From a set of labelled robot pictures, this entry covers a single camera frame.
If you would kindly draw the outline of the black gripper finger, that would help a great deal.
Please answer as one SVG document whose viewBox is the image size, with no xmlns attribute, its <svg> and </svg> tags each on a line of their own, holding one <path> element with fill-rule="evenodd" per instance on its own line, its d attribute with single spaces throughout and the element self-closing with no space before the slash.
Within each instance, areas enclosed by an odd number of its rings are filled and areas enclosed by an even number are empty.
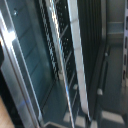
<svg viewBox="0 0 128 128">
<path fill-rule="evenodd" d="M 3 48 L 1 45 L 1 41 L 0 41 L 0 70 L 1 70 L 3 62 L 4 62 L 4 52 L 3 52 Z"/>
</svg>

